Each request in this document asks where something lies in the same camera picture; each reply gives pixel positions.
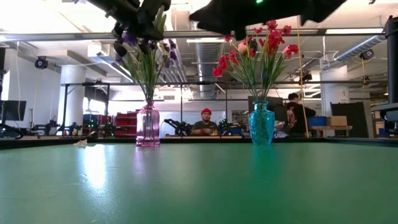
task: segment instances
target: white wall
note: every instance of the white wall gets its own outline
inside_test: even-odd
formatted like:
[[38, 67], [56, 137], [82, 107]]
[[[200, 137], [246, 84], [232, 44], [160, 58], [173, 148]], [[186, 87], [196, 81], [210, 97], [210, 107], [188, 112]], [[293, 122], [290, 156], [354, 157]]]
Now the white wall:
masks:
[[[52, 116], [58, 113], [58, 95], [60, 89], [60, 74], [51, 70], [39, 70], [34, 63], [23, 58], [16, 58], [16, 51], [6, 50], [5, 70], [9, 71], [8, 100], [26, 101], [25, 116], [23, 121], [17, 121], [21, 128], [29, 128], [30, 113], [37, 99], [34, 112], [35, 124], [46, 124]], [[21, 95], [19, 96], [18, 74]], [[7, 121], [7, 125], [16, 126], [16, 122]]]

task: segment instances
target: table surface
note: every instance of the table surface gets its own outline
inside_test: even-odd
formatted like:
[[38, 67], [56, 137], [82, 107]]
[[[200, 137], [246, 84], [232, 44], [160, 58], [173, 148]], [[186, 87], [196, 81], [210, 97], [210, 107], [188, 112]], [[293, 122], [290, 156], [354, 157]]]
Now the table surface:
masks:
[[393, 147], [53, 146], [0, 169], [0, 223], [398, 223]]

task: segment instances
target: blue bin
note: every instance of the blue bin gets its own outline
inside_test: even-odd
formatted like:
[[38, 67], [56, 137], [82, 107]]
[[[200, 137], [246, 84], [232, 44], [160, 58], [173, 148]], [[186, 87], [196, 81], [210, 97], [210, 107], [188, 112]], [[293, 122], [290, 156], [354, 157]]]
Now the blue bin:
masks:
[[326, 126], [326, 117], [324, 116], [315, 116], [308, 119], [308, 127], [313, 126]]

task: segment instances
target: white column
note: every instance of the white column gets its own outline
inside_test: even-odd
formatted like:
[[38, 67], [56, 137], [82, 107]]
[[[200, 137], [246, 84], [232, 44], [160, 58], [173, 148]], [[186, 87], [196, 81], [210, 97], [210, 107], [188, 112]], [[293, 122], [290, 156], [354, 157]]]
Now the white column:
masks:
[[[86, 68], [63, 66], [61, 71], [61, 84], [64, 83], [83, 83], [86, 81]], [[70, 126], [73, 122], [78, 125], [83, 124], [83, 99], [85, 97], [85, 88], [82, 86], [68, 87], [67, 112], [65, 117], [65, 126]], [[60, 88], [60, 101], [58, 106], [58, 124], [63, 122], [63, 105], [65, 99], [65, 87]]]
[[[320, 73], [321, 81], [347, 80], [347, 65], [341, 67], [333, 67], [330, 69], [323, 68]], [[322, 84], [322, 115], [331, 116], [330, 103], [349, 103], [349, 89], [344, 84]], [[325, 136], [334, 136], [334, 131], [326, 131]]]

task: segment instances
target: person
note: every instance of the person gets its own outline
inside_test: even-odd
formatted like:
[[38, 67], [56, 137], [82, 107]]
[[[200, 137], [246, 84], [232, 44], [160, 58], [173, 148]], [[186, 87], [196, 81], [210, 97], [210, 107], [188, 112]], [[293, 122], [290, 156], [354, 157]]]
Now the person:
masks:
[[311, 110], [310, 108], [304, 107], [299, 104], [299, 96], [296, 93], [289, 94], [289, 103], [286, 105], [287, 110], [287, 126], [289, 127], [290, 136], [293, 137], [304, 137], [306, 133], [306, 124], [304, 119], [304, 110], [305, 115], [308, 118], [311, 118], [316, 115], [315, 110]]
[[215, 135], [218, 133], [217, 124], [210, 121], [211, 110], [205, 108], [201, 111], [201, 121], [196, 122], [192, 127], [192, 134], [200, 136]]

